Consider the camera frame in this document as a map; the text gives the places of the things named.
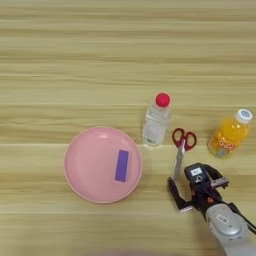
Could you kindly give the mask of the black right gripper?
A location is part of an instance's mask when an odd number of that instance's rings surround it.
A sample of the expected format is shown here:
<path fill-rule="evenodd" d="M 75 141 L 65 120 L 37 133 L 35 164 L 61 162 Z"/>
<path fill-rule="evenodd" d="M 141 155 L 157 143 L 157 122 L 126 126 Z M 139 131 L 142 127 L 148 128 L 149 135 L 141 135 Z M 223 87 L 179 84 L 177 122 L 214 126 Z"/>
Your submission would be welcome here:
<path fill-rule="evenodd" d="M 210 176 L 211 182 L 190 183 L 190 201 L 185 201 L 179 195 L 179 191 L 174 180 L 171 177 L 168 178 L 167 183 L 169 192 L 172 195 L 180 212 L 185 212 L 195 208 L 201 214 L 205 214 L 210 207 L 223 202 L 220 193 L 217 191 L 217 188 L 222 187 L 225 189 L 229 184 L 229 180 L 210 165 L 204 164 L 203 167 Z"/>

